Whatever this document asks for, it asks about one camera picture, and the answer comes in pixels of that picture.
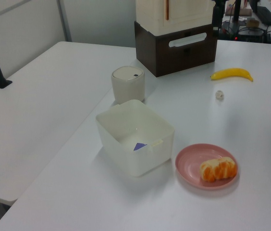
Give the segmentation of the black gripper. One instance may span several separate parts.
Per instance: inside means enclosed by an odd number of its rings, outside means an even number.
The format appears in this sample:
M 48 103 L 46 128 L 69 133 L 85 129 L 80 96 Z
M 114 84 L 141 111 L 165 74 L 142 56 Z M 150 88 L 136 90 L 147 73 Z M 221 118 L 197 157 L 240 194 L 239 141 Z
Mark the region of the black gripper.
M 217 32 L 218 29 L 222 27 L 222 16 L 224 15 L 225 10 L 225 0 L 213 0 L 215 5 L 213 7 L 212 14 L 212 26 L 213 32 Z

